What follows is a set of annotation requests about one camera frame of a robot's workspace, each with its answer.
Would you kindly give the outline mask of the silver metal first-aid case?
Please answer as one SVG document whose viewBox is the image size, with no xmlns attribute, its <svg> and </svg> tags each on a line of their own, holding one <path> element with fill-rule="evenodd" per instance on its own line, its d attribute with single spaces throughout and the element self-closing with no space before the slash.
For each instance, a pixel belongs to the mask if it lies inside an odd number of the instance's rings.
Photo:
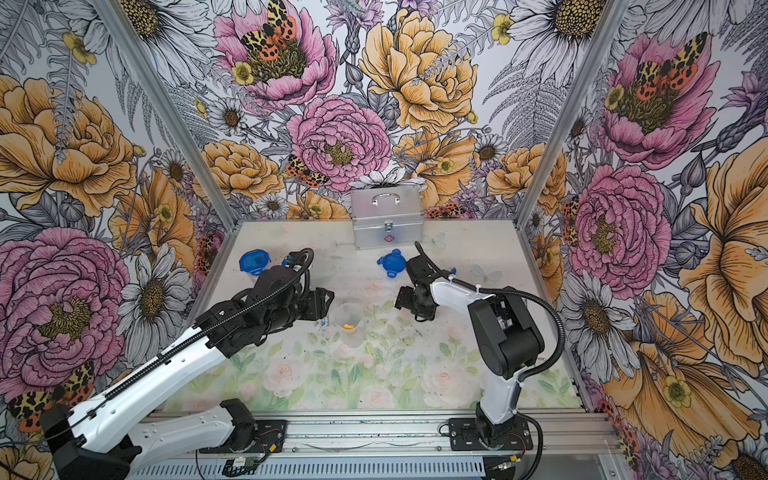
<svg viewBox="0 0 768 480">
<path fill-rule="evenodd" d="M 422 240 L 424 216 L 421 195 L 415 187 L 354 190 L 350 216 L 357 249 Z"/>
</svg>

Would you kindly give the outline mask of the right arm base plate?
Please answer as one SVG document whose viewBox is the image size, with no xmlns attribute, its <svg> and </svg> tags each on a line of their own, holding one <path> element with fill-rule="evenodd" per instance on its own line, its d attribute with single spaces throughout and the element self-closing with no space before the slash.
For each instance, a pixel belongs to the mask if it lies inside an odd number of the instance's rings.
<svg viewBox="0 0 768 480">
<path fill-rule="evenodd" d="M 447 432 L 452 451 L 517 451 L 534 448 L 528 422 L 520 415 L 502 424 L 493 424 L 484 416 L 454 417 L 447 420 Z"/>
</svg>

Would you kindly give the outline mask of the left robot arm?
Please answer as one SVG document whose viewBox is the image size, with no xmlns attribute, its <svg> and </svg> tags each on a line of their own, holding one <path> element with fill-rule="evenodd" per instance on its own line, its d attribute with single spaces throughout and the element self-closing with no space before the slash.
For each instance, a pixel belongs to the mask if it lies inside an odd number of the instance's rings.
<svg viewBox="0 0 768 480">
<path fill-rule="evenodd" d="M 125 479 L 143 467 L 205 449 L 241 452 L 257 440 L 238 399 L 160 423 L 144 419 L 199 375 L 298 321 L 325 318 L 335 295 L 313 288 L 308 266 L 274 266 L 255 285 L 201 314 L 168 348 L 103 393 L 41 416 L 61 479 Z"/>
</svg>

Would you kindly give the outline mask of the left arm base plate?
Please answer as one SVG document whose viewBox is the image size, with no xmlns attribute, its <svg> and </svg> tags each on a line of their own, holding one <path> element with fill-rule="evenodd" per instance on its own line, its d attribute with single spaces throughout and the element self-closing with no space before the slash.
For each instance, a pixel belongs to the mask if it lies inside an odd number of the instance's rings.
<svg viewBox="0 0 768 480">
<path fill-rule="evenodd" d="M 286 439 L 285 420 L 258 420 L 253 425 L 236 427 L 229 439 L 218 447 L 201 449 L 202 454 L 280 453 Z"/>
</svg>

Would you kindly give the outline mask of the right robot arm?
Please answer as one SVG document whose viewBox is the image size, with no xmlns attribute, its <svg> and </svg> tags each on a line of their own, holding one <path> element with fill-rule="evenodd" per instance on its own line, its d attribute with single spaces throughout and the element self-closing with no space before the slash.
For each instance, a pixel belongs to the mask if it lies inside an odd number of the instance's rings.
<svg viewBox="0 0 768 480">
<path fill-rule="evenodd" d="M 476 408 L 476 429 L 489 444 L 520 424 L 516 419 L 523 372 L 545 349 L 544 338 L 518 290 L 486 292 L 434 266 L 425 255 L 404 264 L 411 284 L 400 289 L 395 307 L 418 322 L 432 321 L 440 307 L 469 319 L 481 359 L 490 371 Z"/>
</svg>

